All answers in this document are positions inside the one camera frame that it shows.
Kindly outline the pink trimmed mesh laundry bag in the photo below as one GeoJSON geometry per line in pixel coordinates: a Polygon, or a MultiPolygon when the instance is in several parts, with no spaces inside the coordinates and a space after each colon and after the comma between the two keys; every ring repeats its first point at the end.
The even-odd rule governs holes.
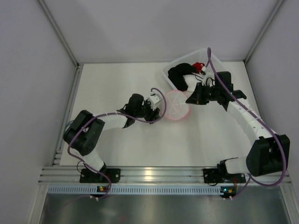
{"type": "Polygon", "coordinates": [[[179,90],[171,90],[164,95],[166,112],[164,117],[171,121],[179,121],[190,115],[191,108],[186,103],[187,96],[179,90]]]}

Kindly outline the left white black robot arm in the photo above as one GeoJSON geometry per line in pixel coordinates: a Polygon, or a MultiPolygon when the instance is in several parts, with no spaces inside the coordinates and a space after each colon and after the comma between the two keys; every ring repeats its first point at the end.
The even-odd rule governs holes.
{"type": "Polygon", "coordinates": [[[115,112],[94,115],[82,110],[65,130],[63,140],[68,144],[67,153],[90,171],[103,173],[106,164],[95,149],[101,134],[107,130],[128,128],[136,121],[155,123],[161,118],[159,105],[162,99],[154,92],[147,99],[135,93],[115,112]]]}

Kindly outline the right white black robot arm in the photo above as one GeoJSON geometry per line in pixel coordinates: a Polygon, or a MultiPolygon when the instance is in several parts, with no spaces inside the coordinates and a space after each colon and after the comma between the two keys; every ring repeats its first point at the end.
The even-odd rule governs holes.
{"type": "Polygon", "coordinates": [[[217,167],[227,175],[249,173],[262,176],[285,171],[288,167],[290,139],[264,126],[245,94],[241,90],[234,90],[230,72],[218,72],[217,75],[214,85],[197,83],[186,103],[206,105],[216,101],[235,119],[251,143],[247,156],[222,160],[217,167]]]}

